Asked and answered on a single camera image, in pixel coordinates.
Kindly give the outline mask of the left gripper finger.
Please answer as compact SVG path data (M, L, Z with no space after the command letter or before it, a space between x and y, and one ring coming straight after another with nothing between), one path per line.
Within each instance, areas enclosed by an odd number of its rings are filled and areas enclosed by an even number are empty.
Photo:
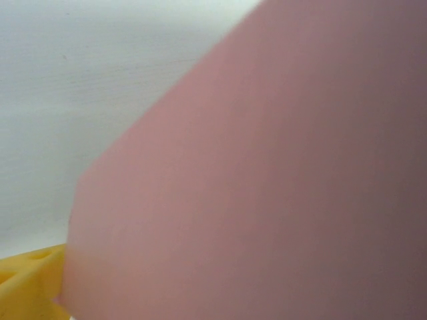
M54 302L62 283L65 245L21 253L1 260L1 320L69 320Z

